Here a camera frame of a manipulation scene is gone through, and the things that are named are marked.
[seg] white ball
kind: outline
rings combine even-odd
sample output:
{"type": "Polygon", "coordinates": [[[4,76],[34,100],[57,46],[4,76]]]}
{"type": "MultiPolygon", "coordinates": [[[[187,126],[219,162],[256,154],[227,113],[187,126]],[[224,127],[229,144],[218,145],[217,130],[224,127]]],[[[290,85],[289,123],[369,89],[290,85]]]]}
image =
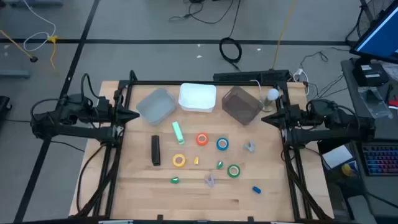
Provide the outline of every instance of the white ball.
{"type": "Polygon", "coordinates": [[[268,90],[267,99],[268,100],[276,100],[279,97],[279,91],[277,89],[270,89],[268,90]]]}

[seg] keyboard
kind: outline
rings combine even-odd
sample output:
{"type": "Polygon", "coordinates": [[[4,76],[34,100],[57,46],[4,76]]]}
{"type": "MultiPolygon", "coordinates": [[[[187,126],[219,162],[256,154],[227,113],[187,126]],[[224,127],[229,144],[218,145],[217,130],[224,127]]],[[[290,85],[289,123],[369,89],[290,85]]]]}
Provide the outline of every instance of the keyboard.
{"type": "Polygon", "coordinates": [[[398,175],[398,143],[364,143],[361,149],[367,175],[398,175]]]}

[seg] yellow cable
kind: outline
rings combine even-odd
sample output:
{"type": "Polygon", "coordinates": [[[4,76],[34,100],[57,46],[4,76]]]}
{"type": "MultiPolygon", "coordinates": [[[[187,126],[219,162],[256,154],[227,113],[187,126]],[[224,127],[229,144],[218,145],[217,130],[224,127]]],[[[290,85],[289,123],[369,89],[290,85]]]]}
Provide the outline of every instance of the yellow cable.
{"type": "Polygon", "coordinates": [[[280,41],[282,40],[282,37],[283,37],[284,32],[285,32],[286,27],[287,27],[287,23],[288,23],[288,21],[289,21],[289,19],[290,19],[290,16],[292,15],[292,13],[293,13],[293,11],[294,11],[294,7],[295,7],[295,6],[296,6],[296,0],[293,0],[292,6],[290,7],[289,14],[287,15],[286,20],[285,20],[285,25],[284,25],[284,27],[283,27],[283,29],[282,29],[282,32],[280,33],[280,36],[279,36],[278,44],[277,44],[277,46],[276,46],[276,51],[275,51],[274,64],[272,65],[272,69],[275,68],[276,60],[277,60],[277,58],[278,58],[278,51],[279,51],[280,41]]]}
{"type": "Polygon", "coordinates": [[[22,47],[20,47],[19,44],[17,44],[11,37],[9,37],[3,30],[0,30],[0,33],[2,35],[4,35],[5,37],[7,37],[7,39],[9,39],[15,46],[17,46],[17,48],[19,50],[21,50],[22,52],[24,52],[29,58],[33,58],[33,56],[31,56],[28,52],[26,52],[26,50],[24,50],[22,47]]]}
{"type": "Polygon", "coordinates": [[[54,65],[53,59],[54,59],[55,53],[57,51],[57,39],[58,39],[57,35],[48,38],[48,40],[54,44],[54,50],[53,50],[51,58],[50,58],[50,62],[51,62],[51,65],[52,65],[52,68],[54,69],[54,71],[56,69],[55,69],[55,65],[54,65]]]}

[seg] blue screen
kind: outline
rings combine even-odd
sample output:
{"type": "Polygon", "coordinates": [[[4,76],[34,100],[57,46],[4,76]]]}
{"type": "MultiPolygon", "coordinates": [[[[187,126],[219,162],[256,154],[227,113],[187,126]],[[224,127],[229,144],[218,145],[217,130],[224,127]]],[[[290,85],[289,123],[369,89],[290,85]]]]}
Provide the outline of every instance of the blue screen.
{"type": "Polygon", "coordinates": [[[363,39],[356,51],[398,63],[398,7],[363,39]]]}

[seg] computer monitor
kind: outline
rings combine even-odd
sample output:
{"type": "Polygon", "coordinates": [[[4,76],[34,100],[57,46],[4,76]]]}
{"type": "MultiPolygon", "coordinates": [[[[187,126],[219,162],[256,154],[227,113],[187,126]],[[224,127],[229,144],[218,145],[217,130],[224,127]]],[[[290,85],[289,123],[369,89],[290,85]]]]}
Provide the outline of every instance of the computer monitor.
{"type": "Polygon", "coordinates": [[[398,0],[372,22],[350,53],[363,59],[398,63],[398,0]]]}

